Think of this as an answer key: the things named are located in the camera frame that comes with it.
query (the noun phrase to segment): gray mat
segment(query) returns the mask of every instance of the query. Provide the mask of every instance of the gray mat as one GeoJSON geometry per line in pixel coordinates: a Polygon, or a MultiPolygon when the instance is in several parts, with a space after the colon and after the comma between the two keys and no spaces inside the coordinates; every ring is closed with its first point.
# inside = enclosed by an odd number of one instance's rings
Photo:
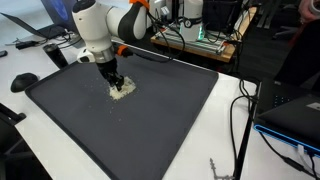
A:
{"type": "Polygon", "coordinates": [[[137,89],[116,102],[95,64],[74,63],[26,93],[111,179],[161,179],[218,74],[137,56],[118,58],[118,65],[137,89]]]}

